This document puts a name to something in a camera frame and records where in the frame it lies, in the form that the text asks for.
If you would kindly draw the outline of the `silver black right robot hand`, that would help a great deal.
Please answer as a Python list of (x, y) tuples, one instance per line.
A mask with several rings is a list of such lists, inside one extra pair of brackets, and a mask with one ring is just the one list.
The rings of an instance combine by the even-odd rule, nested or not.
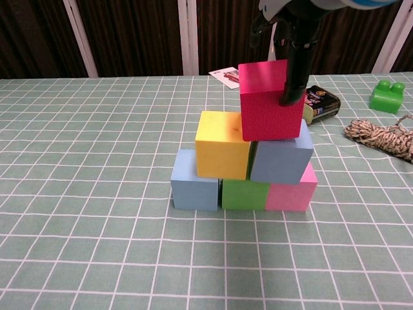
[(263, 32), (274, 23), (287, 27), (288, 59), (281, 106), (296, 104), (304, 95), (314, 59), (321, 20), (332, 6), (320, 1), (260, 1), (259, 15), (250, 28), (250, 46), (257, 47)]

